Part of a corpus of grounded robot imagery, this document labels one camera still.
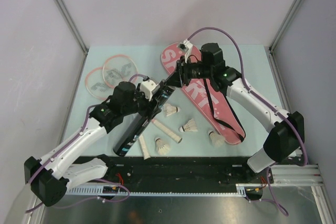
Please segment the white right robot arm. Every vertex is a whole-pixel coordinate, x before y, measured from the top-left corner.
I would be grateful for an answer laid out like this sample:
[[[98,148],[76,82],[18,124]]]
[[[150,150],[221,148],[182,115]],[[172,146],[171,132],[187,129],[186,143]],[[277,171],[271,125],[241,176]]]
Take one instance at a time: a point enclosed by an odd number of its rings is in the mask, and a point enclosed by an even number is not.
[[[299,112],[289,113],[260,95],[246,81],[242,71],[226,64],[217,43],[201,47],[201,59],[190,61],[193,45],[185,40],[177,45],[182,55],[170,78],[175,86],[189,85],[193,79],[203,79],[216,92],[239,103],[253,115],[268,132],[263,147],[247,160],[242,169],[243,179],[254,183],[265,168],[283,161],[298,148],[304,148],[304,121]]]

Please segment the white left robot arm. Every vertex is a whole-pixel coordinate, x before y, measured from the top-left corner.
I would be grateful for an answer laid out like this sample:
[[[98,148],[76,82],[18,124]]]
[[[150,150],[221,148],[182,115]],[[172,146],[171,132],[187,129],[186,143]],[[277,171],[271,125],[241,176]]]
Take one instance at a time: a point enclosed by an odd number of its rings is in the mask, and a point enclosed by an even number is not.
[[[174,92],[163,81],[145,80],[138,85],[122,81],[100,104],[88,107],[83,126],[43,157],[28,158],[24,163],[25,181],[31,191],[47,207],[55,205],[65,193],[90,180],[110,182],[116,169],[105,155],[71,167],[93,143],[108,135],[129,115],[136,118],[115,143],[114,153],[124,157],[163,105]]]

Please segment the black shuttlecock tube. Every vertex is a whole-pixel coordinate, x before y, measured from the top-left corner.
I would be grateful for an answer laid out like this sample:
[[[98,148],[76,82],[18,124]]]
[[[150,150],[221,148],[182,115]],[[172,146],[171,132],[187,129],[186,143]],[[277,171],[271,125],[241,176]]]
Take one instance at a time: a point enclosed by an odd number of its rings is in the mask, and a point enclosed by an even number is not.
[[[152,119],[162,111],[174,90],[182,86],[182,79],[177,73],[159,83],[147,78],[138,84],[136,91],[144,94],[145,105],[136,113],[134,120],[113,147],[116,155],[124,157],[127,154]]]

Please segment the white shuttlecock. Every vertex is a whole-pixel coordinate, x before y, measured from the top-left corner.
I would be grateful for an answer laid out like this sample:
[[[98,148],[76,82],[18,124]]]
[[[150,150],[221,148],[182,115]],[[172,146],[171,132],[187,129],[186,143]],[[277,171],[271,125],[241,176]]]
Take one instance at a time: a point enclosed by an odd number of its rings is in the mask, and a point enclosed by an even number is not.
[[[173,115],[175,113],[178,113],[180,111],[181,111],[180,107],[174,106],[174,105],[171,105],[171,104],[168,104],[168,103],[166,103],[163,106],[163,113],[166,117],[171,116],[171,115]]]
[[[194,119],[188,120],[186,124],[182,125],[179,128],[179,131],[180,132],[197,132],[198,128],[197,128],[195,120]]]
[[[225,143],[225,138],[213,130],[208,131],[208,136],[214,147],[220,147]]]
[[[166,155],[171,150],[171,147],[167,141],[161,138],[156,138],[155,139],[155,150],[159,155]]]

